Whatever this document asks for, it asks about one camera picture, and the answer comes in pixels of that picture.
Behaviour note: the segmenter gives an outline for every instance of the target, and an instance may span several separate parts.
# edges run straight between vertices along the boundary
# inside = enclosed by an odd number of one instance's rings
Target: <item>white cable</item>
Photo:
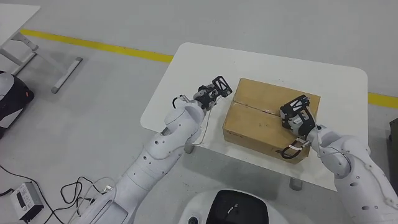
[[[113,186],[114,195],[113,195],[113,198],[112,198],[111,203],[105,208],[105,210],[102,212],[102,214],[99,215],[99,217],[97,218],[97,221],[103,216],[103,214],[104,214],[106,211],[108,211],[108,209],[109,209],[109,208],[111,207],[111,205],[113,204],[114,199],[116,198],[116,194],[117,194],[117,192],[118,192],[118,188],[116,187],[115,181],[114,181],[112,178],[110,178],[110,177],[102,177],[102,178],[98,179],[97,181],[95,181],[95,182],[93,182],[93,183],[91,184],[91,186],[88,188],[86,194],[85,194],[84,197],[83,197],[83,198],[86,198],[86,196],[87,196],[88,192],[90,191],[90,189],[91,189],[97,182],[99,182],[99,181],[101,181],[101,180],[103,180],[103,179],[109,179],[109,180],[111,180],[111,181],[113,182],[113,185],[114,185],[114,186]],[[80,204],[78,205],[78,207],[76,208],[76,210],[73,212],[72,216],[70,217],[69,221],[67,222],[67,224],[71,224],[71,222],[72,222],[72,220],[73,220],[73,217],[75,216],[76,212],[77,212],[77,211],[79,210],[79,208],[81,207],[82,203],[83,203],[83,202],[80,202]]]

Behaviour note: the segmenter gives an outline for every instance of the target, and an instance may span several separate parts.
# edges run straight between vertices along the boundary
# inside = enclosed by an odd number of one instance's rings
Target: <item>white table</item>
[[[240,78],[248,78],[319,95],[319,124],[359,136],[368,143],[368,76],[364,71],[191,43],[177,50],[141,116],[141,125],[160,132],[174,97],[184,94],[191,98],[200,85],[207,85],[218,75],[224,76],[234,91]],[[336,191],[333,174],[323,166],[315,151],[293,165],[226,142],[221,128],[232,99],[232,95],[221,99],[213,108],[201,147]]]
[[[63,74],[63,76],[51,89],[53,93],[56,93],[65,83],[67,78],[72,74],[77,65],[79,65],[82,59],[80,57],[76,58],[68,68],[65,68],[62,64],[56,62],[44,50],[33,44],[28,38],[19,32],[24,24],[31,19],[39,11],[39,9],[40,6],[0,4],[0,54],[18,65],[18,67],[11,72],[13,75],[18,74],[35,55],[41,56],[44,60],[46,60]],[[6,44],[9,40],[23,42],[32,50],[32,53],[29,54],[24,60],[19,60],[3,49],[4,44]]]

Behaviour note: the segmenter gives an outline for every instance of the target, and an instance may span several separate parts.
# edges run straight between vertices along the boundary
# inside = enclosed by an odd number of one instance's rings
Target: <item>brown cardboard box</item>
[[[223,125],[224,139],[293,164],[300,162],[308,157],[309,147],[290,160],[280,155],[296,136],[282,127],[279,114],[282,105],[300,95],[310,98],[310,111],[316,118],[319,96],[241,78]]]

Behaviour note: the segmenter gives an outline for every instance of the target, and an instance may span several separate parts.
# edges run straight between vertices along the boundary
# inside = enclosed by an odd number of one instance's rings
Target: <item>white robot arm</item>
[[[144,144],[137,160],[117,182],[116,190],[97,198],[77,223],[132,224],[145,196],[178,161],[183,147],[200,136],[206,112],[219,97],[231,93],[224,78],[217,77],[212,84],[199,87],[193,100],[185,95],[176,97],[172,102],[175,109],[165,118],[166,128]]]
[[[311,145],[335,175],[338,195],[355,223],[398,223],[398,197],[383,171],[370,158],[370,148],[357,137],[316,125],[302,95],[280,108],[282,125],[302,138],[296,156]]]

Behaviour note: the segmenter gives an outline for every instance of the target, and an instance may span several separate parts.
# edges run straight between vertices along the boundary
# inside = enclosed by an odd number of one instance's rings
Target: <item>yellow floor line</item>
[[[104,50],[117,54],[130,55],[132,57],[155,60],[158,62],[170,63],[173,59],[172,55],[164,55],[145,50],[137,50],[127,47],[115,46],[111,44],[102,44],[101,42],[92,42],[73,37],[64,37],[62,35],[54,35],[36,30],[22,29],[21,33],[24,35],[30,35],[32,37],[38,37],[41,39],[63,42],[66,44],[73,44],[91,49]],[[396,97],[387,96],[387,95],[378,95],[376,93],[368,93],[368,100],[369,104],[372,105],[385,106],[388,108],[398,109],[398,98]]]
[[[378,95],[377,93],[368,93],[368,102],[372,105],[398,109],[397,97]]]
[[[159,53],[155,53],[155,52],[132,49],[132,48],[121,47],[121,46],[116,46],[116,45],[111,45],[111,44],[102,44],[100,42],[92,42],[92,41],[77,39],[77,38],[73,38],[73,37],[64,37],[62,35],[54,35],[54,34],[40,32],[40,31],[36,31],[36,30],[22,29],[21,33],[24,35],[30,35],[32,37],[38,37],[41,39],[47,39],[47,40],[52,40],[52,41],[57,41],[57,42],[64,42],[66,44],[74,44],[74,45],[83,46],[86,48],[104,50],[104,51],[122,54],[122,55],[130,55],[132,57],[139,57],[139,58],[144,58],[144,59],[149,59],[149,60],[155,60],[158,62],[170,63],[173,59],[172,55],[164,55],[164,54],[159,54]]]

